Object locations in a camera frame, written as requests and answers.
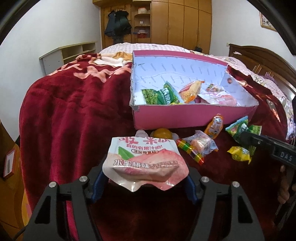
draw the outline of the wall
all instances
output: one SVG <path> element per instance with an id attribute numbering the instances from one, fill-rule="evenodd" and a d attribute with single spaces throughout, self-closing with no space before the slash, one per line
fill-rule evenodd
<path id="1" fill-rule="evenodd" d="M 277 32 L 261 27 L 259 11 L 247 0 L 212 0 L 210 54 L 228 56 L 227 43 L 270 49 L 296 69 L 296 56 Z"/>
<path id="2" fill-rule="evenodd" d="M 92 0 L 41 0 L 14 26 L 0 46 L 0 119 L 19 135 L 19 112 L 28 88 L 43 73 L 39 57 L 64 45 L 97 41 L 100 8 Z"/>

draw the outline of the framed picture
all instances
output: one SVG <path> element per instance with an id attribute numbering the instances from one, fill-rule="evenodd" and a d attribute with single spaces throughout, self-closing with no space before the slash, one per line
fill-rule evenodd
<path id="1" fill-rule="evenodd" d="M 15 173 L 15 160 L 16 160 L 16 154 L 15 154 L 15 149 L 13 148 L 10 152 L 7 153 L 5 158 L 4 172 L 3 172 L 3 177 L 5 179 L 11 177 Z"/>
<path id="2" fill-rule="evenodd" d="M 268 21 L 266 17 L 262 13 L 260 13 L 260 22 L 261 22 L 261 27 L 262 28 L 267 28 L 270 30 L 273 30 L 276 32 L 276 29 L 273 27 L 273 25 Z"/>

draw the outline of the silver bolt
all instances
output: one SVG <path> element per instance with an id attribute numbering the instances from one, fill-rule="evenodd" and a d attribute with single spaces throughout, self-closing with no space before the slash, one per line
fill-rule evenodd
<path id="1" fill-rule="evenodd" d="M 51 183 L 49 184 L 49 187 L 50 187 L 50 188 L 54 188 L 56 185 L 57 185 L 56 182 L 51 182 Z"/>
<path id="2" fill-rule="evenodd" d="M 202 182 L 203 183 L 208 183 L 209 182 L 209 178 L 208 177 L 202 177 Z"/>
<path id="3" fill-rule="evenodd" d="M 83 182 L 86 182 L 87 181 L 87 176 L 82 176 L 79 178 L 79 181 L 81 181 L 82 183 Z"/>
<path id="4" fill-rule="evenodd" d="M 238 187 L 240 186 L 239 182 L 236 182 L 236 181 L 232 182 L 232 185 L 233 185 L 235 188 L 238 188 Z"/>

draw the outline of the cardboard box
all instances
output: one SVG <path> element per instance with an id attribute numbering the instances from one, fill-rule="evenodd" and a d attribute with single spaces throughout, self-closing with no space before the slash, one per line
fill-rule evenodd
<path id="1" fill-rule="evenodd" d="M 146 105 L 142 89 L 163 88 L 166 81 L 180 91 L 186 84 L 203 80 L 222 85 L 241 106 L 212 104 Z M 192 53 L 137 50 L 133 52 L 131 101 L 136 129 L 206 126 L 216 114 L 224 124 L 255 113 L 259 102 L 227 72 L 227 63 Z"/>

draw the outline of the wooden headboard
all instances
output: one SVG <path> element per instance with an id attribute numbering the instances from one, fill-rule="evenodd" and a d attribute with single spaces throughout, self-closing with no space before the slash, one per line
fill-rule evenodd
<path id="1" fill-rule="evenodd" d="M 255 74 L 269 73 L 279 88 L 292 100 L 296 95 L 296 70 L 281 56 L 257 46 L 229 44 L 229 56 L 239 59 Z"/>

